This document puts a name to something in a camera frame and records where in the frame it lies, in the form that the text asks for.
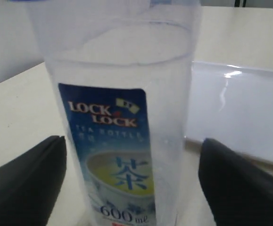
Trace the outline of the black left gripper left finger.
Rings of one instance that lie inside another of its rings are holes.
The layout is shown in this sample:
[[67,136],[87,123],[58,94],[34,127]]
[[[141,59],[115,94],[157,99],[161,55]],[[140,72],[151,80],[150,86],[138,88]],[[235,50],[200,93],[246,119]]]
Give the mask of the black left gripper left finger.
[[0,226],[47,225],[65,174],[64,136],[50,136],[0,166]]

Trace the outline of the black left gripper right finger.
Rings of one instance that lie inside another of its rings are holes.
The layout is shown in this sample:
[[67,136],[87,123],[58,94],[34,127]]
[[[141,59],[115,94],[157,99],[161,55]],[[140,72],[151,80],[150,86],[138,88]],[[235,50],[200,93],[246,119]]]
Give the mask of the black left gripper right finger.
[[201,146],[198,177],[218,226],[273,226],[273,176],[221,142]]

